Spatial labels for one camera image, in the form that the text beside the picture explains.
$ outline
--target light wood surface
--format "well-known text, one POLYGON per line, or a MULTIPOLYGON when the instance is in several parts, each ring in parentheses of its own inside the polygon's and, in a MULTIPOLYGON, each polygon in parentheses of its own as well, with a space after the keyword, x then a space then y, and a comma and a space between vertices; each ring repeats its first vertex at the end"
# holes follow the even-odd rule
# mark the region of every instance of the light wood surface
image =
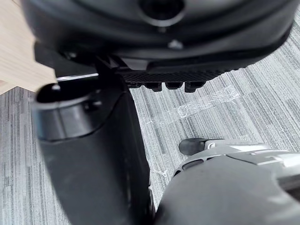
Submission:
POLYGON ((0 80, 31 91, 55 82, 52 69, 34 61, 34 37, 17 0, 0 4, 0 80))
POLYGON ((0 81, 0 95, 7 92, 10 89, 13 89, 15 85, 7 83, 5 81, 0 81))

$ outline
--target silver metal part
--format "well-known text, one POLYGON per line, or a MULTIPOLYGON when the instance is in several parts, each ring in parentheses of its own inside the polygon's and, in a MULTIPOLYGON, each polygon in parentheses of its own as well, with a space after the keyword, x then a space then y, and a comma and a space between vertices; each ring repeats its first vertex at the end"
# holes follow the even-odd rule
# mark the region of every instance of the silver metal part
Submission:
POLYGON ((72 81, 72 80, 79 80, 79 79, 89 78, 89 77, 94 77, 94 76, 98 76, 98 74, 86 74, 86 75, 62 76, 62 77, 56 78, 56 80, 57 80, 58 82, 62 82, 62 81, 72 81))

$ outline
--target striped carpet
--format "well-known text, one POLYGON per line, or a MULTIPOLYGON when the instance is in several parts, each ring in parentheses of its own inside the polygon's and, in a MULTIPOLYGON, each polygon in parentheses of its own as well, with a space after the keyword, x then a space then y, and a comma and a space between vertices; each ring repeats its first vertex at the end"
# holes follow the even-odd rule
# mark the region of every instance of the striped carpet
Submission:
MULTIPOLYGON (((178 151, 185 138, 234 138, 300 152, 299 25, 298 11, 292 35, 280 50, 194 94, 132 90, 156 205, 186 158, 178 151)), ((14 88, 0 96, 0 225, 66 225, 38 150, 31 95, 14 88)))

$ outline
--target gray carpet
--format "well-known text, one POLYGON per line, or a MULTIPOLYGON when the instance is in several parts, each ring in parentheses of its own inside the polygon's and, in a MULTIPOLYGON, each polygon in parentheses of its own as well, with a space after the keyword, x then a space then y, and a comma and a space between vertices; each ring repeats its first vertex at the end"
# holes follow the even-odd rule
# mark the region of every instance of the gray carpet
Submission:
MULTIPOLYGON (((208 82, 194 94, 183 89, 132 90, 151 168, 157 205, 178 151, 191 137, 265 142, 300 152, 300 12, 288 42, 268 58, 208 82)), ((31 93, 15 88, 0 96, 0 225, 65 225, 30 118, 31 93)))

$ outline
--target gray plastic part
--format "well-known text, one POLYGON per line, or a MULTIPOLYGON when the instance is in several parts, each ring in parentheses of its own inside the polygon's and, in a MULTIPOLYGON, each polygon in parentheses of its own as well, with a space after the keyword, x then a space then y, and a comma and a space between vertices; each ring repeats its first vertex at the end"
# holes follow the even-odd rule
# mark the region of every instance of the gray plastic part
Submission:
POLYGON ((253 149, 207 143, 176 170, 155 225, 299 225, 300 202, 287 191, 300 188, 300 154, 253 149))

